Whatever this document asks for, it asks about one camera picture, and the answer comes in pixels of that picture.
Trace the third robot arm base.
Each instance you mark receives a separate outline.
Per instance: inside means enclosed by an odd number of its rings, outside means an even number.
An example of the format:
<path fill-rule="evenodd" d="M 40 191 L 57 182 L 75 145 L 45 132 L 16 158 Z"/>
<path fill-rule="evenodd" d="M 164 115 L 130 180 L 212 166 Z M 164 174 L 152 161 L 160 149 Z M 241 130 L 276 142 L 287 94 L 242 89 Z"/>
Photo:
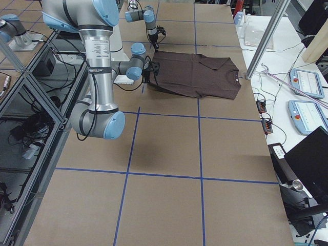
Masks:
<path fill-rule="evenodd" d="M 1 16 L 1 40 L 9 44 L 13 51 L 33 51 L 38 43 L 44 41 L 42 34 L 26 30 L 15 14 Z"/>

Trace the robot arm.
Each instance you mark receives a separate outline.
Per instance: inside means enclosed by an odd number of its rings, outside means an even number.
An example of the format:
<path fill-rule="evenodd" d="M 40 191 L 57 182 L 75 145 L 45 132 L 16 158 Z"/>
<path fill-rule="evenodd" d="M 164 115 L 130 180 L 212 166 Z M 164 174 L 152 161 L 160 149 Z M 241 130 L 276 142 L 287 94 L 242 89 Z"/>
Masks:
<path fill-rule="evenodd" d="M 166 35 L 165 29 L 156 24 L 155 13 L 151 6 L 145 8 L 135 9 L 125 12 L 125 19 L 127 22 L 135 22 L 143 20 L 146 26 L 146 35 L 148 41 L 152 44 L 155 51 L 159 48 L 158 35 L 163 33 Z"/>
<path fill-rule="evenodd" d="M 78 135 L 117 139 L 125 115 L 114 102 L 117 76 L 136 81 L 145 73 L 158 73 L 159 65 L 146 55 L 142 43 L 131 47 L 131 58 L 112 60 L 111 46 L 121 48 L 116 1 L 44 1 L 43 20 L 56 30 L 78 33 L 84 45 L 90 92 L 74 106 L 71 125 Z"/>

